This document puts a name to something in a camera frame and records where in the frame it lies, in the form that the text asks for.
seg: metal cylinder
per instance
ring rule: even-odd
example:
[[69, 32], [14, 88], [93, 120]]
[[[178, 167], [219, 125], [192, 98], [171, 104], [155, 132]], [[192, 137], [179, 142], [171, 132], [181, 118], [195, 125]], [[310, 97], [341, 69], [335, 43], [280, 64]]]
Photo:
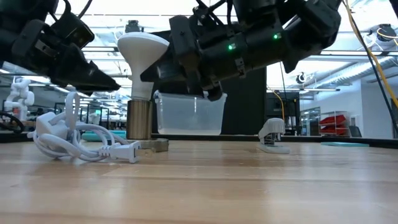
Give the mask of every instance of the metal cylinder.
[[150, 139], [152, 134], [152, 102], [130, 100], [127, 103], [127, 139]]

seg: clear plastic container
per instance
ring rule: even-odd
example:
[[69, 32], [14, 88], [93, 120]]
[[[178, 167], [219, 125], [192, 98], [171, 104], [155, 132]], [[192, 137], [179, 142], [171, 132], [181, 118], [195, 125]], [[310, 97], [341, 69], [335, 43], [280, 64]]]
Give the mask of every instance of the clear plastic container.
[[194, 96], [154, 93], [160, 134], [219, 135], [227, 94], [217, 101]]

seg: black robotic arm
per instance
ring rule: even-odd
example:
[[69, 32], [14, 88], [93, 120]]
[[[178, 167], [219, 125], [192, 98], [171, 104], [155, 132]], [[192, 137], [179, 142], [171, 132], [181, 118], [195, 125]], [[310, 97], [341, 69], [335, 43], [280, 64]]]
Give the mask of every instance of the black robotic arm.
[[[217, 100], [226, 78], [243, 78], [280, 61], [291, 72], [299, 60], [333, 44], [341, 22], [341, 0], [220, 0], [210, 7], [197, 1], [193, 16], [170, 19], [169, 49], [142, 81], [171, 85], [184, 80], [187, 89], [180, 93], [203, 96], [206, 90], [210, 100]], [[228, 24], [213, 14], [224, 3]], [[229, 18], [232, 5], [238, 23]]]
[[0, 67], [11, 62], [87, 94], [118, 90], [111, 77], [86, 61], [81, 49], [95, 36], [64, 1], [65, 12], [51, 26], [45, 19], [55, 13], [58, 0], [0, 1]]
[[[0, 62], [88, 94], [117, 90], [111, 77], [86, 61], [81, 49], [94, 34], [63, 1], [65, 12], [49, 26], [45, 18], [55, 12], [58, 0], [0, 0]], [[169, 40], [169, 49], [141, 75], [142, 81], [161, 82], [160, 89], [184, 82], [180, 93], [203, 96], [206, 90], [210, 100], [217, 100], [221, 80], [280, 61], [291, 72], [299, 60], [335, 41], [341, 20], [341, 0], [220, 0], [209, 7], [197, 2], [192, 16], [175, 16], [170, 31], [155, 33]], [[213, 13], [222, 4], [227, 4], [227, 24]], [[233, 6], [237, 23], [231, 22]]]

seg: wooden tabletop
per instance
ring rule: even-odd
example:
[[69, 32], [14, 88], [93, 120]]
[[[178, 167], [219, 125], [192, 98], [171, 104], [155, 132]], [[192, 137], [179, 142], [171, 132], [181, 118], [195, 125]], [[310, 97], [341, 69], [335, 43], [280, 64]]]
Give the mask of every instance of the wooden tabletop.
[[129, 164], [1, 144], [0, 223], [398, 222], [398, 150], [283, 145], [172, 141]]

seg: white power cord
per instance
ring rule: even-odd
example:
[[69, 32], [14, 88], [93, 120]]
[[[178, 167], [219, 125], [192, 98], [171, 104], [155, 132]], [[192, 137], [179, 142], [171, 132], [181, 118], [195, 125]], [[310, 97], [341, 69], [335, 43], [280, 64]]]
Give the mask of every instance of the white power cord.
[[[76, 104], [75, 110], [73, 110], [73, 100]], [[78, 93], [70, 92], [65, 101], [65, 112], [58, 115], [49, 112], [39, 116], [36, 119], [36, 130], [29, 133], [28, 138], [33, 138], [37, 148], [49, 157], [72, 156], [88, 162], [101, 161], [107, 157], [128, 159], [131, 163], [138, 161], [136, 150], [141, 148], [139, 141], [129, 144], [102, 126], [77, 121], [79, 106]], [[98, 150], [88, 150], [82, 146], [80, 144], [82, 130], [90, 130], [97, 134], [103, 146]], [[108, 145], [106, 136], [109, 136], [111, 145]]]
[[365, 42], [365, 44], [366, 44], [366, 46], [367, 47], [373, 47], [373, 45], [377, 45], [378, 47], [379, 47], [379, 49], [381, 50], [381, 51], [384, 51], [383, 50], [383, 48], [377, 43], [377, 37], [376, 37], [376, 35], [375, 34], [372, 34], [372, 35], [364, 35], [364, 36], [362, 36], [362, 38], [364, 39], [364, 40], [370, 40], [370, 42], [369, 43], [367, 43], [367, 42]]

